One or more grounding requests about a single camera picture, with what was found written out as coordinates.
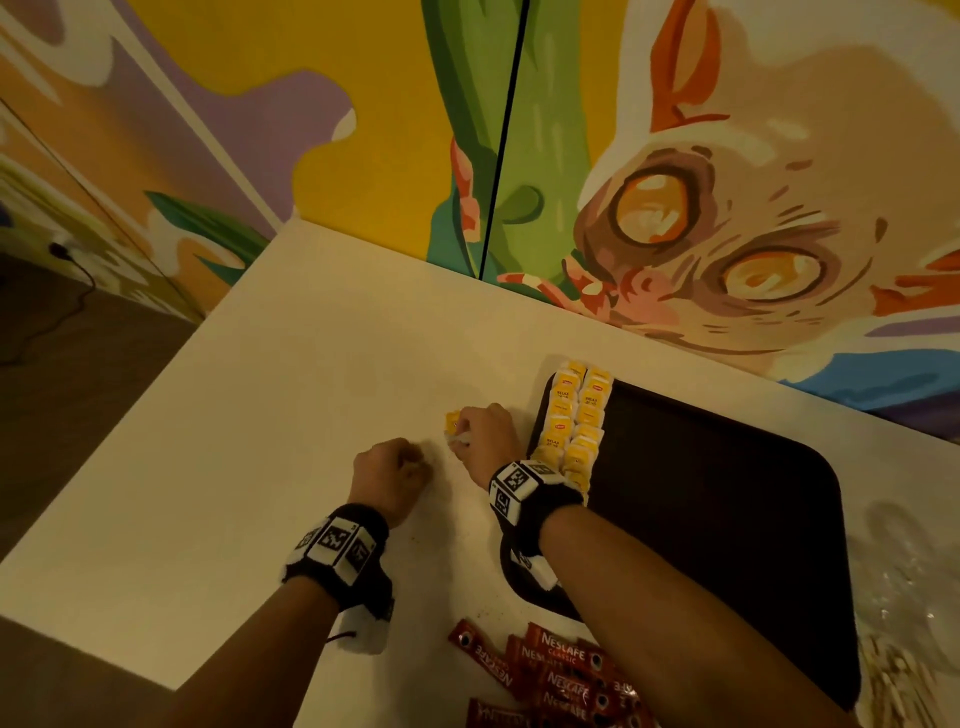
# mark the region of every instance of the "brown floor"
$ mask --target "brown floor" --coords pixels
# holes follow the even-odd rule
[[[0,255],[0,361],[84,291]],[[189,338],[194,325],[94,292],[0,367],[0,559]],[[167,691],[0,619],[0,726],[127,725]]]

